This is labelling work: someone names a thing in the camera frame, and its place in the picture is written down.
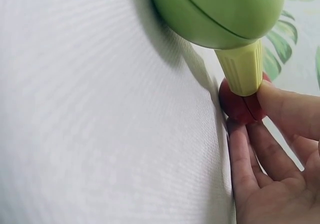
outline green dome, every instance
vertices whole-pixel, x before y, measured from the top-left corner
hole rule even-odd
[[[274,26],[281,14],[284,0],[257,2],[154,0],[160,15],[178,35],[212,49],[233,49],[249,45]],[[268,4],[269,7],[263,7],[262,4]]]
[[[284,0],[190,0],[230,32],[256,39],[267,34],[278,20]]]

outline red round piece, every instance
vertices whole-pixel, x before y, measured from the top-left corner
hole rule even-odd
[[[263,73],[262,78],[271,82],[265,73]],[[225,78],[220,85],[219,101],[225,114],[240,124],[247,125],[255,123],[266,117],[256,93],[245,97],[236,95],[230,90]]]

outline plastic toy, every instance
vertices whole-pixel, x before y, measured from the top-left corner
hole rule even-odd
[[[234,94],[257,92],[263,78],[261,38],[277,22],[284,0],[153,1],[178,35],[215,50]]]
[[[271,82],[265,73],[262,76],[264,80]],[[255,123],[266,116],[261,109],[256,93],[250,96],[236,95],[230,90],[225,78],[220,85],[219,101],[225,114],[243,125]]]

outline white textured surface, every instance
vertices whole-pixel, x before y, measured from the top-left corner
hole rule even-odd
[[[210,50],[150,0],[0,0],[0,18],[1,224],[234,219]]]

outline hand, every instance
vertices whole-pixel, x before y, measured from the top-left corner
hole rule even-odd
[[[241,126],[228,120],[237,223],[318,224],[320,97],[279,90],[266,82],[257,96],[304,171],[298,169],[262,122]]]

